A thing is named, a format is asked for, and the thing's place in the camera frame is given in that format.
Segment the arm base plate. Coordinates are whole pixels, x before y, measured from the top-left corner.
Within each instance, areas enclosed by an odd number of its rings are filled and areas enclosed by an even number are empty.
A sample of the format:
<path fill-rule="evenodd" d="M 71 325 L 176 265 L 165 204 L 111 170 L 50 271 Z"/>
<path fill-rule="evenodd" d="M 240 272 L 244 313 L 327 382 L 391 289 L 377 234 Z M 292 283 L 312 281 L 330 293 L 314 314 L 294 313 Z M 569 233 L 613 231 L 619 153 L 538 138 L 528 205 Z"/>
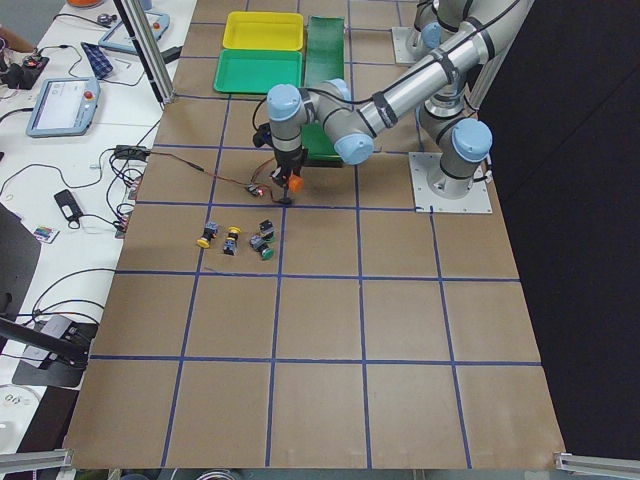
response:
<path fill-rule="evenodd" d="M 492 214 L 488 185 L 480 163 L 466 179 L 447 176 L 441 153 L 409 153 L 414 210 L 419 213 Z"/>
<path fill-rule="evenodd" d="M 411 66 L 424 58 L 429 51 L 421 33 L 413 27 L 393 27 L 391 36 L 397 65 Z"/>

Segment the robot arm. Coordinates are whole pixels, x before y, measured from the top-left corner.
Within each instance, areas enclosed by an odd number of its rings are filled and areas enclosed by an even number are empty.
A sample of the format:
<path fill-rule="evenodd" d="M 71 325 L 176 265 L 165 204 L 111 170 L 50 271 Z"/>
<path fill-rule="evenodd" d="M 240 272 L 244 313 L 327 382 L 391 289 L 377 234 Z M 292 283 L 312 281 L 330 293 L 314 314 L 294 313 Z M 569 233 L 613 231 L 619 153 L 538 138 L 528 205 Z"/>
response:
<path fill-rule="evenodd" d="M 267 123 L 254 136 L 256 146 L 269 145 L 276 166 L 272 181 L 284 192 L 298 192 L 306 160 L 302 129 L 317 123 L 341 160 L 358 165 L 374 151 L 374 140 L 407 113 L 420 108 L 431 136 L 463 108 L 466 74 L 502 54 L 528 14 L 525 1 L 421 1 L 414 32 L 425 55 L 403 75 L 363 100 L 353 100 L 342 79 L 312 87 L 277 84 L 266 95 Z"/>
<path fill-rule="evenodd" d="M 434 49 L 450 53 L 481 31 L 472 1 L 419 1 L 407 48 L 418 55 Z"/>

